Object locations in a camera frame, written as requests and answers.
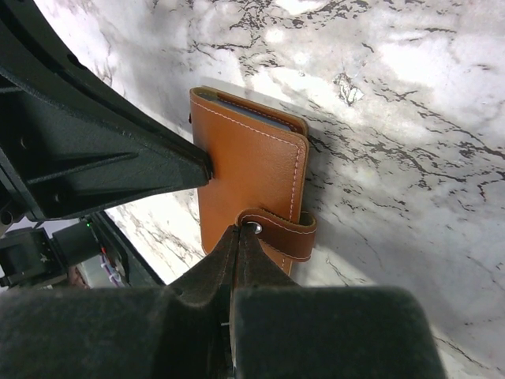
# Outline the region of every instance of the white stitching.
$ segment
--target white stitching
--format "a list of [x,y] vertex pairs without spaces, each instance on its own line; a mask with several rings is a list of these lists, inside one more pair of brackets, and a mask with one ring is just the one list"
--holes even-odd
[[281,250],[279,250],[279,249],[276,249],[274,246],[270,245],[270,244],[269,244],[268,242],[266,242],[264,239],[259,238],[259,240],[260,240],[262,243],[264,243],[265,245],[267,245],[270,249],[274,250],[275,252],[277,252],[277,253],[281,254],[281,255],[282,255],[282,256],[284,256],[284,257],[287,257],[287,258],[291,259],[292,261],[296,261],[296,262],[299,262],[299,261],[304,261],[304,262],[305,262],[305,261],[306,261],[306,258],[295,257],[295,256],[293,256],[293,255],[289,255],[289,254],[287,254],[287,253],[284,253],[284,252],[282,252],[282,251],[281,251]]
[[232,103],[231,101],[229,101],[229,100],[224,100],[223,98],[219,98],[219,100],[224,101],[225,103],[231,104],[231,105],[233,105],[233,106],[235,106],[235,107],[244,108],[244,109],[246,109],[246,110],[248,110],[248,111],[251,111],[251,112],[257,113],[257,114],[259,114],[259,115],[261,115],[261,116],[264,116],[264,117],[266,117],[266,118],[269,118],[269,119],[272,119],[272,120],[278,121],[278,122],[280,122],[281,124],[283,124],[283,125],[285,125],[285,126],[292,126],[292,127],[294,127],[295,129],[298,129],[298,127],[297,127],[296,125],[294,125],[294,124],[292,124],[292,123],[290,123],[290,122],[288,122],[288,121],[284,121],[284,120],[282,120],[281,118],[277,118],[277,117],[275,117],[275,116],[270,116],[269,114],[261,113],[260,111],[257,111],[256,109],[249,108],[249,107],[247,107],[247,106],[245,106],[245,105],[242,105],[242,104]]
[[284,141],[284,140],[281,140],[280,138],[277,138],[277,137],[274,137],[274,136],[271,136],[270,134],[266,134],[266,133],[263,133],[263,132],[260,132],[259,130],[256,130],[256,129],[253,129],[252,127],[250,126],[247,126],[246,124],[242,124],[241,122],[237,121],[237,120],[233,120],[232,118],[229,118],[227,116],[225,116],[224,114],[220,114],[219,112],[216,112],[216,111],[213,111],[212,109],[209,109],[207,107],[204,107],[203,105],[197,103],[196,101],[194,101],[193,99],[190,100],[191,103],[197,105],[198,107],[201,107],[203,109],[205,109],[206,111],[209,111],[211,113],[214,113],[214,114],[217,114],[223,118],[226,118],[227,120],[230,120],[232,122],[235,122],[236,124],[238,125],[241,125],[241,126],[244,126],[245,128],[249,129],[249,130],[252,130],[253,132],[256,132],[256,133],[259,133],[259,134],[262,134],[266,137],[270,137],[274,140],[277,140],[277,141],[281,141],[285,144],[290,144],[291,146],[294,146],[296,149],[297,149],[297,159],[296,159],[296,163],[294,164],[294,178],[293,178],[293,189],[291,190],[291,206],[290,206],[290,220],[291,220],[291,217],[293,216],[293,206],[294,206],[294,191],[295,191],[295,188],[296,188],[296,185],[297,185],[297,169],[298,169],[298,160],[300,158],[300,148],[298,146],[296,146],[295,144],[292,144],[291,142],[288,142],[288,141]]
[[284,227],[284,226],[282,226],[282,225],[279,225],[278,223],[276,223],[276,222],[274,222],[274,221],[270,220],[270,219],[269,219],[269,218],[267,218],[267,217],[264,217],[264,216],[259,216],[259,215],[253,215],[253,214],[243,215],[243,216],[240,218],[240,224],[242,224],[242,221],[244,221],[244,218],[245,218],[245,217],[249,217],[249,216],[251,216],[251,217],[259,217],[259,218],[264,219],[264,220],[266,220],[266,221],[270,221],[270,222],[271,222],[271,223],[273,223],[274,225],[277,225],[278,227],[281,227],[282,229],[285,229],[285,230],[287,230],[287,231],[291,231],[291,232],[293,232],[293,233],[296,233],[297,235],[311,235],[311,234],[313,234],[313,233],[316,233],[316,229],[314,229],[313,231],[294,231],[294,230],[288,229],[287,227]]

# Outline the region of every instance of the brown leather wallet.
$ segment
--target brown leather wallet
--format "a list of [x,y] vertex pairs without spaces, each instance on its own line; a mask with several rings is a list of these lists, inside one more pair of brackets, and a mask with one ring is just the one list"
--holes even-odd
[[287,274],[312,252],[316,220],[301,211],[309,155],[305,121],[209,87],[193,88],[196,146],[214,176],[198,189],[202,245],[210,253],[231,224],[258,224],[264,252]]

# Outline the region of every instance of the black plastic bracket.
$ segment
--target black plastic bracket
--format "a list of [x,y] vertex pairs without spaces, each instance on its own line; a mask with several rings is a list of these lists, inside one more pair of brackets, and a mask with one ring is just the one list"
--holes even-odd
[[32,0],[0,0],[0,51],[0,221],[75,218],[208,183],[207,154],[81,65]]

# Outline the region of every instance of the wallet strap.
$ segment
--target wallet strap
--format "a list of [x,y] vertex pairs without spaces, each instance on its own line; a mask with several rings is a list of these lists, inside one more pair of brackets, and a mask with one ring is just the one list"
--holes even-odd
[[305,262],[314,246],[317,221],[307,212],[301,213],[300,220],[300,223],[291,223],[264,209],[249,208],[238,215],[237,225],[258,223],[261,241],[294,261]]

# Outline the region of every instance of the white marble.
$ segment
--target white marble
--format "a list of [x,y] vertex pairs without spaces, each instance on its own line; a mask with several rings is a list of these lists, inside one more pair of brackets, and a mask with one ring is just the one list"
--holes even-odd
[[[296,280],[404,287],[450,377],[503,377],[504,2],[36,2],[83,64],[188,139],[202,84],[306,118],[320,230]],[[109,213],[168,283],[203,256],[194,191]]]

